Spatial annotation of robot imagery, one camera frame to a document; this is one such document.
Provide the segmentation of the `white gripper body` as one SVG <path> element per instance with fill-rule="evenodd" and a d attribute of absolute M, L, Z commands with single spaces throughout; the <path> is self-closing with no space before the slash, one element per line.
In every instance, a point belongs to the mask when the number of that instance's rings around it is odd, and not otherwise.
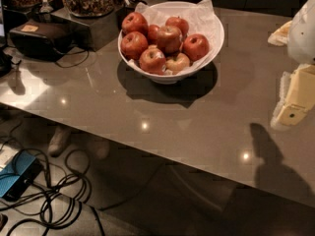
<path fill-rule="evenodd" d="M 292 19 L 287 53 L 299 64 L 315 64 L 315 0 L 307 0 Z"/>

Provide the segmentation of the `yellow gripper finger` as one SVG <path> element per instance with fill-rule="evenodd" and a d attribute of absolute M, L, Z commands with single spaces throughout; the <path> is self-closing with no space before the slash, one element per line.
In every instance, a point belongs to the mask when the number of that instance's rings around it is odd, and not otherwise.
<path fill-rule="evenodd" d="M 292 73 L 284 72 L 279 94 L 271 127 L 284 131 L 298 125 L 315 106 L 315 66 L 301 64 Z"/>
<path fill-rule="evenodd" d="M 291 21 L 286 22 L 281 27 L 276 29 L 268 38 L 268 42 L 275 46 L 287 45 L 288 32 L 291 26 Z"/>

